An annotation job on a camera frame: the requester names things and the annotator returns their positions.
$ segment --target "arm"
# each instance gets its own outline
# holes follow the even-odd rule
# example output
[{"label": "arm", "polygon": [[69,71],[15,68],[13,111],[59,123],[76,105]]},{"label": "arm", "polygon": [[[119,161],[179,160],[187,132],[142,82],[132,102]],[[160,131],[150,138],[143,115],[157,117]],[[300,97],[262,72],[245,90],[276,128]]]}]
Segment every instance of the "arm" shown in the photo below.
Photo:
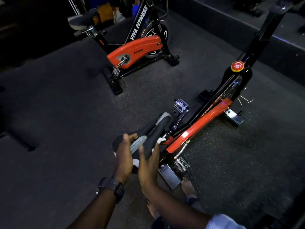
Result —
[{"label": "arm", "polygon": [[[130,142],[136,139],[136,134],[128,136],[124,134],[124,139],[120,143],[116,152],[117,166],[114,180],[117,183],[126,184],[132,172],[132,154]],[[113,190],[104,188],[97,194],[86,209],[68,226],[68,229],[94,229],[106,228],[116,205],[116,196]]]},{"label": "arm", "polygon": [[139,153],[139,180],[142,191],[159,214],[173,228],[205,228],[211,219],[209,215],[197,212],[188,205],[174,199],[157,185],[156,175],[159,166],[159,145],[155,146],[154,152],[148,162],[145,160],[142,146],[139,148]]}]

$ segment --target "person's right hand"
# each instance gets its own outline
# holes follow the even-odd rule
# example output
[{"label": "person's right hand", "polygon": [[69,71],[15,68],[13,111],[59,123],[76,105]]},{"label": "person's right hand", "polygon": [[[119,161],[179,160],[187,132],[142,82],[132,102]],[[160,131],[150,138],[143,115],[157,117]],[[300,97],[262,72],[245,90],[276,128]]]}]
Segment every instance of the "person's right hand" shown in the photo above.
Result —
[{"label": "person's right hand", "polygon": [[140,165],[138,176],[142,188],[142,192],[146,195],[146,191],[153,185],[157,184],[157,173],[159,168],[159,144],[156,143],[154,151],[148,161],[145,159],[144,147],[139,147]]}]

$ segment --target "emergency stop button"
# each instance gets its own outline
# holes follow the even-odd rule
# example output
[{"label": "emergency stop button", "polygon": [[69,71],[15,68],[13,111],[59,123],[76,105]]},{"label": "emergency stop button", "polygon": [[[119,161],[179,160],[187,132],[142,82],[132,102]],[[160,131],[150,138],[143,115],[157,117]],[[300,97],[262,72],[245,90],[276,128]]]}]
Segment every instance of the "emergency stop button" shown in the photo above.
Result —
[{"label": "emergency stop button", "polygon": [[234,72],[240,72],[244,69],[245,64],[242,61],[236,61],[232,63],[231,70]]}]

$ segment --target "black rubber floor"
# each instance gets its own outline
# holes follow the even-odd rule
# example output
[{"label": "black rubber floor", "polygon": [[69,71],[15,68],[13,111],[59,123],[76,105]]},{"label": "black rubber floor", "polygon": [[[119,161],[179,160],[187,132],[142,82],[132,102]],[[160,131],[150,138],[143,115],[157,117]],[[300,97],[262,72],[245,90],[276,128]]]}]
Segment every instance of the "black rubber floor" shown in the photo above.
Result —
[{"label": "black rubber floor", "polygon": [[[105,55],[91,39],[0,75],[13,129],[38,146],[28,153],[0,140],[0,228],[65,228],[112,174],[116,135],[171,111],[174,98],[190,105],[190,117],[198,93],[218,85],[240,51],[174,13],[167,20],[180,64],[160,60],[132,74],[120,96],[99,73]],[[251,228],[265,212],[281,217],[305,187],[305,89],[256,63],[244,96],[254,101],[233,106],[244,111],[243,126],[216,119],[185,158],[202,207]],[[108,228],[149,228],[152,220],[133,176]]]}]

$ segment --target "bare foot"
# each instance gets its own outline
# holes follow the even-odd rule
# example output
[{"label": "bare foot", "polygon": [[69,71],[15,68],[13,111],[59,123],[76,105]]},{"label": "bare foot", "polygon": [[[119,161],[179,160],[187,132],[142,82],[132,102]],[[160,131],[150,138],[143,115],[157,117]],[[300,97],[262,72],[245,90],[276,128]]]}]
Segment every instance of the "bare foot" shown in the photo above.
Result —
[{"label": "bare foot", "polygon": [[187,178],[183,178],[183,180],[181,181],[181,189],[183,190],[186,196],[189,196],[191,194],[196,196],[196,191],[192,183]]},{"label": "bare foot", "polygon": [[159,213],[157,212],[156,208],[150,204],[149,201],[147,201],[147,207],[151,213],[151,215],[156,219],[159,216]]}]

